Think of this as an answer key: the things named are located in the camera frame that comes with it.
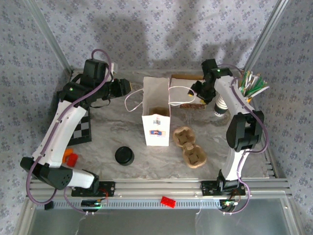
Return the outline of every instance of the white paper bag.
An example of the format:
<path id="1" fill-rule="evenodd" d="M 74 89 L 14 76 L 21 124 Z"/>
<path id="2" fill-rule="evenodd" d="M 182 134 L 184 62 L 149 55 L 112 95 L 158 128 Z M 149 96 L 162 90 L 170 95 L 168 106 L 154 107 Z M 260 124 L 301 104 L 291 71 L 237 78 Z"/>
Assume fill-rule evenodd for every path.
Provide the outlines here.
<path id="1" fill-rule="evenodd" d="M 144 77 L 142 123 L 148 146 L 169 145 L 171 107 L 168 103 L 169 78 Z"/>

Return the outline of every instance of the printed logo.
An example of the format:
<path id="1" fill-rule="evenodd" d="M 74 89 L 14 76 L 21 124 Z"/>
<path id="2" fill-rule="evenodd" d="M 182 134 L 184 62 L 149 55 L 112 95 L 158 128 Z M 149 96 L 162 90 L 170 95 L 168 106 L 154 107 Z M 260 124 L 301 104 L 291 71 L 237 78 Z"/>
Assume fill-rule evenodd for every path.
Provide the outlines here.
<path id="1" fill-rule="evenodd" d="M 157 131 L 157 130 L 153 130 L 153 131 L 149 131 L 150 135 L 152 136 L 165 136 L 165 131 Z"/>

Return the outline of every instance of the patterned wall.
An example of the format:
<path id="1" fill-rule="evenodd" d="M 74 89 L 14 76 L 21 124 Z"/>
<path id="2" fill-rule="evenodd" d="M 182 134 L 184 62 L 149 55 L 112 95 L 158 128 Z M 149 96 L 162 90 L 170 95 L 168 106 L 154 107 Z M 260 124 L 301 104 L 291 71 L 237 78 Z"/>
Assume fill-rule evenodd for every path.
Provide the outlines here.
<path id="1" fill-rule="evenodd" d="M 293 191 L 308 234 L 313 234 L 313 2 L 291 0 L 254 66 L 270 90 L 258 104 L 270 143 Z"/>
<path id="2" fill-rule="evenodd" d="M 36 0 L 70 65 L 104 48 L 122 69 L 243 67 L 276 0 Z"/>
<path id="3" fill-rule="evenodd" d="M 26 195 L 20 160 L 41 142 L 68 75 L 21 1 L 0 8 L 0 234 L 10 235 Z"/>

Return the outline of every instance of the table surface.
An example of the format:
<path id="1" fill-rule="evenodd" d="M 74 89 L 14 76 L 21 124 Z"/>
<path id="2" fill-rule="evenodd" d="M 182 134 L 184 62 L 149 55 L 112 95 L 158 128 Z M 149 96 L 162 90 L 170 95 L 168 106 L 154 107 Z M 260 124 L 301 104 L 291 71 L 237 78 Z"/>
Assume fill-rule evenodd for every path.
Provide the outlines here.
<path id="1" fill-rule="evenodd" d="M 124 78 L 132 80 L 129 74 Z M 132 86 L 135 91 L 142 88 L 142 83 L 134 82 Z M 131 96 L 129 109 L 139 104 L 142 96 L 140 92 Z M 112 99 L 109 106 L 90 110 L 92 142 L 72 146 L 79 155 L 77 168 L 94 172 L 100 179 L 216 179 L 229 150 L 225 139 L 230 121 L 228 112 L 224 117 L 215 116 L 214 100 L 205 110 L 171 109 L 171 133 L 182 126 L 191 127 L 196 135 L 196 144 L 207 154 L 205 165 L 191 169 L 182 158 L 182 149 L 173 142 L 172 134 L 168 147 L 146 146 L 142 107 L 129 113 L 124 99 Z M 115 152 L 121 146 L 128 146 L 134 152 L 134 162 L 129 166 L 122 166 L 115 160 Z M 250 154 L 242 176 L 267 178 L 265 162 L 263 154 Z"/>

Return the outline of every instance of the white string handle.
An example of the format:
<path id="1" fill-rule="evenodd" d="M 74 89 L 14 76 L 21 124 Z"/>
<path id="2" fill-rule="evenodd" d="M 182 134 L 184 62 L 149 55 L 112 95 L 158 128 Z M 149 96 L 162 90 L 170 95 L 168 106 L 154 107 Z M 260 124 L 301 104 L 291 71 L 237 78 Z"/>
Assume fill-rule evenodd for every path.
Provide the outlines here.
<path id="1" fill-rule="evenodd" d="M 196 99 L 196 96 L 195 96 L 195 92 L 191 89 L 191 88 L 189 88 L 189 87 L 184 87 L 184 86 L 173 86 L 173 87 L 170 87 L 168 90 L 170 90 L 171 88 L 176 88 L 176 87 L 181 87 L 181 88 L 186 88 L 186 89 L 189 89 L 189 90 L 191 90 L 192 92 L 193 92 L 193 100 L 191 100 L 191 101 L 187 101 L 187 102 L 178 102 L 178 101 L 173 101 L 173 102 L 169 102 L 168 104 L 170 104 L 170 105 L 173 105 L 173 106 L 179 106 L 179 105 L 181 105 L 181 104 L 188 104 L 188 103 L 192 103 L 192 102 L 194 102 L 195 101 L 195 99 Z"/>
<path id="2" fill-rule="evenodd" d="M 168 90 L 170 90 L 171 88 L 177 88 L 177 87 L 186 88 L 186 89 L 191 90 L 191 91 L 193 92 L 193 94 L 194 94 L 194 95 L 193 95 L 193 96 L 194 96 L 193 100 L 187 101 L 187 102 L 178 102 L 178 101 L 175 101 L 175 102 L 169 102 L 168 104 L 170 104 L 170 105 L 172 105 L 172 106 L 179 106 L 179 105 L 181 105 L 181 104 L 188 104 L 188 103 L 191 103 L 191 102 L 195 101 L 195 99 L 196 99 L 195 92 L 194 92 L 191 88 L 189 88 L 189 87 L 173 86 L 173 87 L 169 87 Z M 139 89 L 139 90 L 137 90 L 137 91 L 135 91 L 135 92 L 129 94 L 128 96 L 126 96 L 125 101 L 124 101 L 124 104 L 125 104 L 125 108 L 126 108 L 126 110 L 127 110 L 128 112 L 134 111 L 136 108 L 138 108 L 138 107 L 142 104 L 142 102 L 141 102 L 140 104 L 138 104 L 136 107 L 134 107 L 132 110 L 129 110 L 129 109 L 127 108 L 127 105 L 126 105 L 126 100 L 127 100 L 131 95 L 135 94 L 136 92 L 142 91 L 142 90 L 143 90 L 143 89 Z"/>
<path id="3" fill-rule="evenodd" d="M 125 104 L 125 108 L 126 108 L 126 110 L 127 110 L 128 112 L 134 111 L 136 108 L 138 108 L 138 107 L 142 104 L 142 102 L 141 102 L 140 104 L 138 104 L 136 107 L 134 107 L 132 110 L 128 110 L 127 105 L 126 105 L 126 100 L 127 100 L 131 95 L 135 94 L 136 92 L 142 91 L 142 90 L 143 90 L 143 89 L 139 89 L 139 90 L 137 90 L 137 91 L 135 91 L 135 92 L 133 92 L 133 93 L 130 93 L 128 96 L 126 96 L 125 101 L 124 101 L 124 104 Z"/>

